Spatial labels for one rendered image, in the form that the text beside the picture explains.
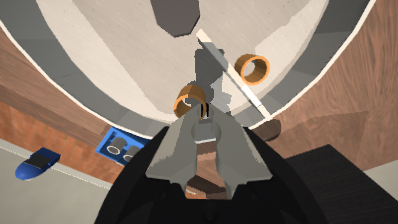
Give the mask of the grey metal sleeve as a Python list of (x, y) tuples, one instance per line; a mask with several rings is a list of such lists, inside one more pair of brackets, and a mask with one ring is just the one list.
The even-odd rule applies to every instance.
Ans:
[(107, 147), (107, 150), (113, 154), (119, 154), (126, 144), (127, 142), (125, 139), (116, 137)]
[(128, 149), (128, 151), (126, 152), (126, 154), (123, 156), (123, 158), (126, 161), (130, 161), (130, 159), (140, 150), (139, 147), (137, 146), (130, 146), (130, 148)]

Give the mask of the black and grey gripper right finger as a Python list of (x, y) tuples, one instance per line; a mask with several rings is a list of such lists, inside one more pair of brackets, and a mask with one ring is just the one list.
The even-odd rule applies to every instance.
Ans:
[(224, 180), (228, 199), (237, 185), (246, 184), (252, 200), (271, 204), (301, 224), (329, 224), (306, 184), (284, 158), (211, 103), (206, 103), (206, 108), (216, 136), (216, 170)]

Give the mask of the blue square tray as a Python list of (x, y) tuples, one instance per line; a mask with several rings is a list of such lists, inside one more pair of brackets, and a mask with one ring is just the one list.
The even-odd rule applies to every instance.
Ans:
[[(115, 131), (115, 133), (114, 133)], [(117, 132), (117, 133), (116, 133)], [(118, 134), (119, 133), (119, 134)], [(126, 138), (124, 138), (124, 137)], [(107, 147), (110, 145), (110, 143), (116, 138), (116, 137), (121, 137), (126, 140), (127, 144), (125, 147), (122, 149), (122, 151), (119, 154), (112, 154), (107, 150)], [(108, 139), (108, 140), (107, 140)], [(129, 139), (129, 140), (128, 140)], [(131, 141), (130, 141), (131, 140)], [(134, 135), (132, 133), (126, 132), (122, 129), (116, 128), (112, 126), (102, 142), (99, 144), (97, 149), (95, 150), (96, 153), (101, 154), (115, 162), (118, 162), (124, 166), (128, 163), (123, 156), (126, 154), (128, 148), (130, 146), (137, 146), (140, 149), (143, 148), (151, 139), (143, 138), (137, 135)], [(133, 141), (133, 142), (132, 142)], [(105, 143), (106, 142), (106, 143)], [(135, 143), (136, 144), (135, 144)], [(104, 145), (103, 145), (104, 144)], [(138, 145), (137, 145), (138, 144)], [(139, 146), (140, 145), (140, 146)], [(142, 147), (141, 147), (142, 146)]]

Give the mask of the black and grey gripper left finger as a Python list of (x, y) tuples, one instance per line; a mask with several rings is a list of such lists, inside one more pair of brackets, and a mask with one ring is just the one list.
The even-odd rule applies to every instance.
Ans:
[(119, 224), (139, 207), (168, 198), (171, 183), (186, 193), (187, 182), (197, 172), (200, 102), (141, 148), (120, 172), (99, 210), (94, 224)]

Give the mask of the bronze bushing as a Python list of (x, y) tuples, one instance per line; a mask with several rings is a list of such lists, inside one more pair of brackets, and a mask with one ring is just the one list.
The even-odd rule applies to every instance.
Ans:
[[(255, 60), (255, 68), (251, 74), (249, 74), (248, 76), (244, 76), (244, 68), (252, 60)], [(270, 71), (270, 64), (268, 60), (263, 56), (245, 54), (237, 59), (234, 65), (234, 69), (237, 71), (237, 73), (241, 76), (241, 79), (246, 84), (256, 85), (262, 82), (268, 76), (268, 73)]]
[(184, 88), (181, 89), (175, 104), (174, 104), (174, 113), (176, 115), (177, 118), (180, 118), (182, 115), (184, 115), (186, 112), (188, 112), (190, 109), (192, 109), (193, 107), (190, 107), (188, 105), (186, 105), (183, 102), (183, 98), (195, 98), (197, 100), (199, 100), (202, 104), (203, 104), (203, 117), (201, 117), (199, 119), (202, 120), (204, 118), (204, 116), (206, 115), (206, 96), (205, 96), (205, 92), (203, 91), (203, 89), (197, 85), (187, 85)]

